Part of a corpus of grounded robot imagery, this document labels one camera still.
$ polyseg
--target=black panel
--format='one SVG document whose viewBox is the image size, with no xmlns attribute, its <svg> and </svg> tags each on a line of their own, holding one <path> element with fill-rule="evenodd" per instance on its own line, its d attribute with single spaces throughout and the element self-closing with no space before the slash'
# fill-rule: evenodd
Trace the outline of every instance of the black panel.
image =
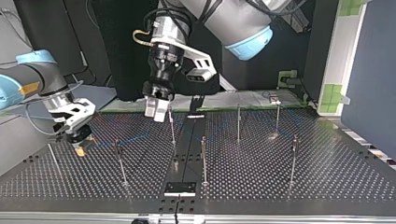
<svg viewBox="0 0 396 224">
<path fill-rule="evenodd" d="M 346 96 L 343 123 L 396 158 L 396 1 L 367 5 Z"/>
<path fill-rule="evenodd" d="M 304 84 L 315 100 L 318 100 L 320 95 L 338 3 L 339 0 L 317 0 L 315 8 L 304 72 Z"/>
<path fill-rule="evenodd" d="M 84 52 L 85 60 L 90 69 L 96 74 L 96 85 L 104 85 L 106 78 L 110 75 L 107 52 L 102 33 L 96 27 L 95 15 L 91 8 L 91 1 L 86 0 L 64 0 L 70 20 L 76 30 L 81 49 Z M 93 76 L 90 71 L 78 74 L 78 79 L 85 80 L 84 83 L 92 83 Z"/>
<path fill-rule="evenodd" d="M 61 74 L 84 69 L 80 48 L 62 0 L 14 0 L 34 49 L 47 49 Z"/>
</svg>

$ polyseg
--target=metal bracket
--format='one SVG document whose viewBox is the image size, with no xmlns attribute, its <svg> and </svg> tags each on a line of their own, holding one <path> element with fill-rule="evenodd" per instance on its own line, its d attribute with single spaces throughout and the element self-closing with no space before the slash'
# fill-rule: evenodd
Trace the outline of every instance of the metal bracket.
<svg viewBox="0 0 396 224">
<path fill-rule="evenodd" d="M 169 182 L 165 187 L 165 197 L 195 197 L 196 183 Z"/>
</svg>

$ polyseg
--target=black wall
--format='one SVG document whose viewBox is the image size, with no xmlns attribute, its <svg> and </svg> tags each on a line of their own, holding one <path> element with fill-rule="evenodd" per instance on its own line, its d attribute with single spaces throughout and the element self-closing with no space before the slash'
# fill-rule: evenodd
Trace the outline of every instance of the black wall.
<svg viewBox="0 0 396 224">
<path fill-rule="evenodd" d="M 111 72 L 101 33 L 88 17 L 86 0 L 14 0 L 14 3 L 34 49 L 49 50 L 69 82 L 74 82 L 69 75 L 76 74 L 85 83 L 104 84 Z M 88 10 L 95 20 L 90 2 Z M 97 76 L 95 82 L 82 62 L 81 51 Z"/>
</svg>

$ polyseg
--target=gray cable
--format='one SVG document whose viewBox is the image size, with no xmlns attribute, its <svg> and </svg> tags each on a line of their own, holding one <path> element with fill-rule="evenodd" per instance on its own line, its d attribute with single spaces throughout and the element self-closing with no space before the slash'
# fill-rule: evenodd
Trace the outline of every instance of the gray cable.
<svg viewBox="0 0 396 224">
<path fill-rule="evenodd" d="M 47 133 L 47 132 L 41 130 L 40 128 L 38 128 L 37 125 L 35 125 L 35 123 L 34 123 L 34 122 L 32 121 L 32 119 L 30 118 L 30 114 L 29 114 L 29 105 L 30 105 L 30 104 L 26 104 L 26 105 L 25 105 L 25 114 L 26 114 L 26 118 L 29 120 L 29 122 L 32 124 L 32 126 L 33 126 L 36 130 L 38 130 L 40 133 L 43 133 L 44 135 L 49 135 L 49 136 L 55 136 L 55 135 L 59 134 L 59 133 L 62 131 L 62 129 L 60 129 L 60 130 L 58 130 L 58 132 L 56 132 L 56 133 Z"/>
<path fill-rule="evenodd" d="M 85 11 L 87 12 L 88 17 L 90 18 L 90 21 L 93 23 L 93 25 L 96 26 L 96 28 L 100 29 L 98 24 L 96 24 L 96 22 L 93 20 L 93 18 L 91 17 L 91 13 L 88 10 L 88 3 L 90 0 L 85 0 Z"/>
<path fill-rule="evenodd" d="M 110 76 L 110 78 L 108 79 L 108 82 L 106 84 L 106 87 L 108 87 L 108 85 L 110 84 L 111 78 L 113 78 L 113 76 Z"/>
<path fill-rule="evenodd" d="M 1 8 L 1 11 L 3 13 L 1 13 L 1 15 L 3 16 L 4 19 L 6 19 L 6 21 L 8 22 L 9 26 L 14 30 L 15 34 L 18 36 L 18 38 L 23 42 L 23 44 L 25 44 L 29 49 L 32 49 L 32 46 L 25 40 L 22 38 L 22 36 L 20 35 L 20 33 L 18 33 L 17 29 L 15 28 L 15 26 L 12 24 L 12 22 L 9 20 L 9 18 L 6 16 L 5 12 L 10 12 L 9 10 L 4 11 Z"/>
</svg>

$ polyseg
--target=green tape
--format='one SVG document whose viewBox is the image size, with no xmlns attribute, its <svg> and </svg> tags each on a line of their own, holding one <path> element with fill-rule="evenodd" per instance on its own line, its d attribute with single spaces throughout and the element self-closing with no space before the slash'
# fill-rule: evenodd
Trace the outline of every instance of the green tape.
<svg viewBox="0 0 396 224">
<path fill-rule="evenodd" d="M 326 84 L 321 99 L 321 113 L 336 113 L 341 103 L 343 85 Z"/>
<path fill-rule="evenodd" d="M 361 12 L 363 0 L 341 0 L 341 9 L 338 16 L 357 16 Z"/>
</svg>

